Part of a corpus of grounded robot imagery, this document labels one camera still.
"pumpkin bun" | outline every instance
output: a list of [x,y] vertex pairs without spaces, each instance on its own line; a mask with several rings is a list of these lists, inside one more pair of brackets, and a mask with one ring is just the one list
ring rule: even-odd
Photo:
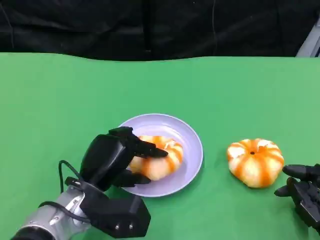
[[230,172],[250,188],[272,185],[285,163],[278,146],[260,138],[232,143],[227,159]]

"black fabric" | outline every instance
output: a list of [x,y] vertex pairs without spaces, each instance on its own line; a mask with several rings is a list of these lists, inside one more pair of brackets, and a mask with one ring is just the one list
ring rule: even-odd
[[320,10],[320,0],[0,3],[1,52],[61,53],[119,61],[293,57]]

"plate rim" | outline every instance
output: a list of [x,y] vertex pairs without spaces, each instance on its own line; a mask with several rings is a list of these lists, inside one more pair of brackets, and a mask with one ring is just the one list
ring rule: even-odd
[[200,148],[201,148],[201,160],[200,160],[200,164],[199,166],[197,167],[194,175],[192,175],[192,177],[190,177],[190,179],[185,183],[183,184],[181,187],[175,189],[175,190],[172,190],[170,192],[167,192],[167,193],[164,193],[164,194],[140,194],[140,193],[134,193],[132,191],[130,191],[130,187],[123,187],[122,189],[124,189],[125,191],[131,193],[131,194],[134,194],[134,195],[137,195],[137,196],[140,196],[140,197],[146,197],[146,198],[158,198],[158,197],[164,197],[164,196],[168,196],[168,195],[171,195],[171,194],[174,194],[174,193],[177,193],[179,192],[180,190],[184,189],[186,186],[188,186],[195,178],[196,176],[198,175],[200,169],[201,169],[201,166],[203,164],[203,160],[204,160],[204,149],[203,149],[203,144],[200,140],[200,137],[198,136],[198,134],[196,133],[196,131],[188,124],[186,123],[185,121],[175,117],[175,116],[171,116],[171,115],[168,115],[168,114],[163,114],[163,113],[146,113],[146,114],[141,114],[141,115],[137,115],[137,116],[134,116],[134,117],[131,117],[129,118],[128,120],[124,121],[122,124],[119,125],[119,127],[122,127],[124,126],[127,122],[131,121],[131,120],[134,120],[134,119],[137,119],[137,118],[141,118],[141,117],[144,117],[144,116],[150,116],[150,115],[153,115],[153,116],[165,116],[165,117],[168,117],[168,118],[172,118],[172,119],[175,119],[181,123],[183,123],[184,125],[186,125],[192,132],[193,134],[196,136],[197,138],[197,141],[198,143],[200,144]]

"fake food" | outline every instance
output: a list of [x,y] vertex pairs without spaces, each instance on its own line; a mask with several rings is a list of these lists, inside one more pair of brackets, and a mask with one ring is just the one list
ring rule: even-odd
[[139,138],[167,151],[168,155],[161,158],[135,156],[129,164],[133,173],[140,173],[150,180],[157,181],[179,169],[183,162],[183,148],[179,143],[164,136],[140,136]]
[[227,159],[230,172],[250,188],[272,185],[285,162],[276,144],[260,138],[232,143]]

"black cable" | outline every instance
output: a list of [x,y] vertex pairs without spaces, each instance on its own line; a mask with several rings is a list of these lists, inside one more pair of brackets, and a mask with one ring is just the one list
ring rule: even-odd
[[83,216],[78,216],[72,212],[70,212],[69,210],[67,210],[64,206],[62,206],[61,204],[59,203],[56,203],[54,201],[44,201],[43,203],[41,203],[39,205],[39,208],[43,207],[43,206],[52,206],[54,208],[57,208],[59,209],[61,212],[63,212],[65,215],[67,215],[68,217],[72,218],[72,219],[75,219],[75,220],[78,220],[80,222],[84,222],[84,223],[87,223],[87,224],[90,224],[90,220],[89,218],[87,217],[83,217]]
[[62,164],[65,164],[74,173],[74,175],[76,175],[76,177],[79,180],[81,180],[81,181],[84,180],[82,178],[82,176],[79,174],[79,172],[77,172],[77,170],[73,166],[71,166],[70,163],[68,163],[66,160],[59,161],[58,169],[59,169],[60,193],[61,194],[64,192],[64,177],[63,177],[63,174],[62,174]]

